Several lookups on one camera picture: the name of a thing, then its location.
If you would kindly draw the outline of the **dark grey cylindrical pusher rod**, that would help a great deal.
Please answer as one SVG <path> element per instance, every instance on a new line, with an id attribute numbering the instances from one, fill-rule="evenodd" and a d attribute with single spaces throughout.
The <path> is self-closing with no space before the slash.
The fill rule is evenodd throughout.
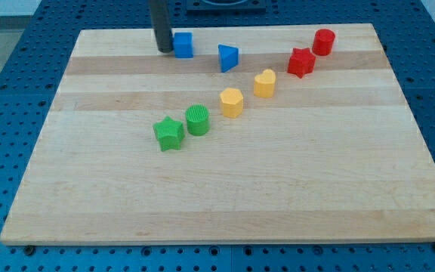
<path id="1" fill-rule="evenodd" d="M 166 0 L 149 0 L 150 19 L 160 52 L 170 53 L 174 50 L 171 20 Z"/>

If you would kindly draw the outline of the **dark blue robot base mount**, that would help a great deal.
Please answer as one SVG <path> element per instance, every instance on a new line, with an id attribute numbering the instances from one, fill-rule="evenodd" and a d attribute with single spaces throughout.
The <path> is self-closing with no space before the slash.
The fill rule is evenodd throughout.
<path id="1" fill-rule="evenodd" d="M 266 11 L 265 0 L 186 0 L 186 12 Z"/>

